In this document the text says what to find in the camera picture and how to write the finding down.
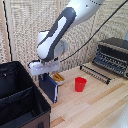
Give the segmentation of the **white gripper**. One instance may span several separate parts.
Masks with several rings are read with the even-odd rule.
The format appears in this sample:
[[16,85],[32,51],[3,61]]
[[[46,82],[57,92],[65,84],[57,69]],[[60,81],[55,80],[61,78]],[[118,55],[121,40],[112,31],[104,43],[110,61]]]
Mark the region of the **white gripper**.
[[52,60],[51,62],[42,63],[40,60],[32,61],[29,64],[30,73],[32,76],[41,75],[41,80],[45,81],[45,74],[53,71],[57,71],[60,68],[59,59]]

